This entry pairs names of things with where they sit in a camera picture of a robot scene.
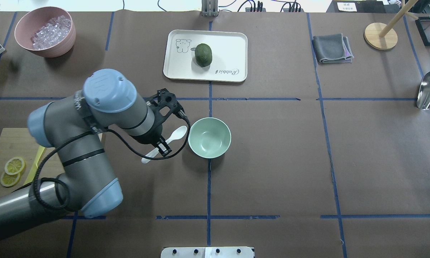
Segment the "pink bowl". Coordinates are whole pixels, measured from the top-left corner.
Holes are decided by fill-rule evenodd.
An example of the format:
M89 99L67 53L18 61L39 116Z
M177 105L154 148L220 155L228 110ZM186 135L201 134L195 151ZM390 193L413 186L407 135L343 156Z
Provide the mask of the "pink bowl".
M68 35L58 44L51 46L46 49L34 50L32 36L45 26L51 18L57 18L61 15L69 18L72 21L72 25ZM33 10L18 22L15 26L14 31L15 40L24 49L36 54L40 57L59 57L62 54L67 53L74 45L76 39L76 29L71 15L58 7L42 7Z

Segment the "mint green bowl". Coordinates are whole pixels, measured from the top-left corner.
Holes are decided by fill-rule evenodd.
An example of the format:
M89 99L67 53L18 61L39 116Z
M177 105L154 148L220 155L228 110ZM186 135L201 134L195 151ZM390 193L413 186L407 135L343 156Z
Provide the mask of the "mint green bowl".
M203 158L219 157L231 145L231 131L220 119L203 118L191 126L188 143Z

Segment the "white spoon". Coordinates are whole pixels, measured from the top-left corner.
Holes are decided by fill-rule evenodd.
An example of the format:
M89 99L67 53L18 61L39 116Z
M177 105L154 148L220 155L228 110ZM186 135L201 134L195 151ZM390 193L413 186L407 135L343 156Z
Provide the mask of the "white spoon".
M181 139L185 136L188 128L185 125L180 126L177 128L170 137L165 141L167 144L169 144L171 141L176 139ZM159 154L159 149L154 148L154 150L151 150L150 153L146 154L147 157L155 157L157 154ZM150 161L150 159L147 158L141 158L141 163L146 164Z

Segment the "small bowl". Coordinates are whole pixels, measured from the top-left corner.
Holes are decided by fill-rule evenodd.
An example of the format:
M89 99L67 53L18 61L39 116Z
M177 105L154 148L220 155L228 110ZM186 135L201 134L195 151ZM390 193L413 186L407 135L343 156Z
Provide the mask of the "small bowl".
M219 157L231 145L231 131L219 119L203 118L191 126L188 142L192 151L200 157Z
M34 50L32 36L39 31L41 27L45 26L51 18L57 18L61 15L64 15L72 21L68 35L56 45L46 49ZM76 29L74 27L73 19L67 11L59 7L49 6L35 9L24 15L15 26L14 36L15 40L21 47L37 56L59 57L62 54L67 53L73 47L76 39Z

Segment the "cartoon bear drawing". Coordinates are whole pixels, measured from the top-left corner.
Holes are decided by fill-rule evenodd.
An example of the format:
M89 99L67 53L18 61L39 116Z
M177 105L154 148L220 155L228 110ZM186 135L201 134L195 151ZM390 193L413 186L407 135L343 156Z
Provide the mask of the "cartoon bear drawing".
M177 52L178 53L187 53L189 50L189 45L191 44L190 39L177 39Z

